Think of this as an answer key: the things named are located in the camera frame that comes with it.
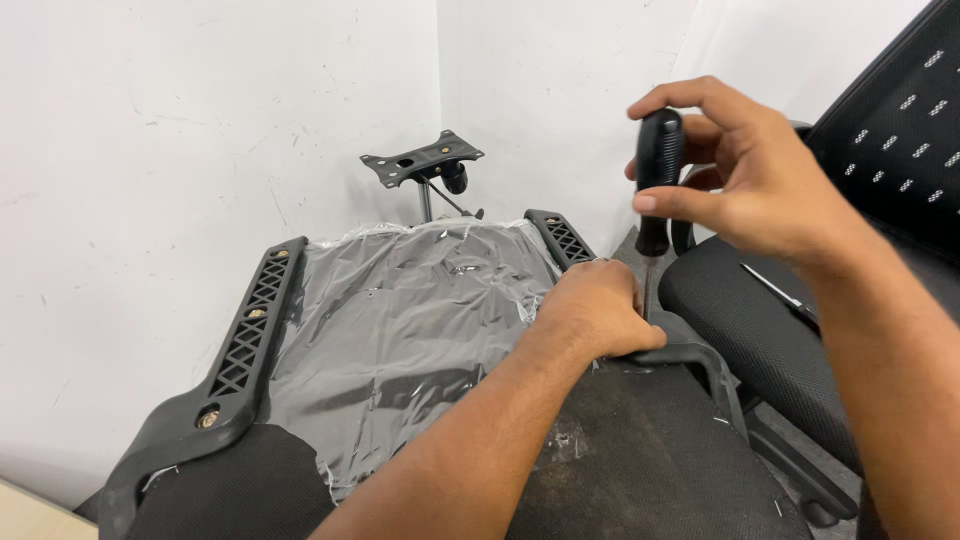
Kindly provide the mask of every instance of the clear plastic film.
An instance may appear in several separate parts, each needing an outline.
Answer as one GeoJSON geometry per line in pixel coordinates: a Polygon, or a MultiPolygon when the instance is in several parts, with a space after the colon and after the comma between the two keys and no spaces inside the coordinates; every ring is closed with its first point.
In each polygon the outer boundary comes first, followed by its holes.
{"type": "MultiPolygon", "coordinates": [[[[260,421],[317,451],[338,503],[513,349],[559,276],[526,220],[376,224],[313,242],[260,421]]],[[[558,459],[584,449],[557,437],[558,459]]]]}

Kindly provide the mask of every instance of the screw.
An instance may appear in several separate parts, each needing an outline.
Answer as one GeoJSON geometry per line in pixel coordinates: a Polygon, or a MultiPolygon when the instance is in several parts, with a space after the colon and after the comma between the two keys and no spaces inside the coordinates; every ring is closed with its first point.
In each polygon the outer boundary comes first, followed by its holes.
{"type": "Polygon", "coordinates": [[[213,426],[213,423],[217,421],[217,417],[220,416],[219,410],[211,410],[207,412],[204,416],[201,416],[197,419],[197,428],[204,429],[213,426]]]}

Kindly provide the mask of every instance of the hand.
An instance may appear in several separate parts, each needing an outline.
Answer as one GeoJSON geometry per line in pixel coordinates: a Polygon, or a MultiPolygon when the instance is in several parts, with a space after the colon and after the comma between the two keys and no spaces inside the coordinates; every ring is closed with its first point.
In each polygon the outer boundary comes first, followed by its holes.
{"type": "Polygon", "coordinates": [[[578,357],[623,356],[660,349],[666,333],[644,321],[640,290],[630,268],[619,260],[574,264],[546,293],[528,333],[582,349],[578,357]]]}
{"type": "MultiPolygon", "coordinates": [[[[638,120],[666,106],[703,110],[684,116],[685,159],[716,167],[684,186],[640,191],[637,212],[700,223],[737,248],[801,263],[829,259],[838,243],[872,233],[779,112],[701,77],[657,86],[627,114],[638,120]]],[[[629,179],[635,170],[627,165],[629,179]]]]}

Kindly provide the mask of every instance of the fingernail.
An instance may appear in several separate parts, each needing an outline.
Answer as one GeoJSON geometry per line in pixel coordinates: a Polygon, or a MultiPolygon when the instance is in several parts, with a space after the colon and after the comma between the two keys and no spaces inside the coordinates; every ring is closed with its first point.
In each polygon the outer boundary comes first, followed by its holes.
{"type": "Polygon", "coordinates": [[[657,198],[650,195],[637,195],[634,197],[634,210],[638,213],[651,212],[657,207],[657,198]]]}

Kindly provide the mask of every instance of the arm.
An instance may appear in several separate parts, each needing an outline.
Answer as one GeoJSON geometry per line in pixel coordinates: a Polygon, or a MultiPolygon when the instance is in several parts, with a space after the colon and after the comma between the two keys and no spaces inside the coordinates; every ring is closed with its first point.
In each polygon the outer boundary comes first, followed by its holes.
{"type": "MultiPolygon", "coordinates": [[[[782,115],[712,78],[658,86],[628,114],[639,119],[667,105],[703,110],[684,119],[687,152],[717,163],[696,186],[724,191],[657,187],[638,193],[634,208],[702,223],[738,248],[793,266],[816,298],[884,525],[897,538],[955,537],[960,331],[782,115]]],[[[632,177],[632,165],[627,172],[632,177]]]]}
{"type": "Polygon", "coordinates": [[[582,262],[491,373],[349,496],[320,538],[503,538],[550,425],[599,356],[662,347],[618,261],[582,262]]]}

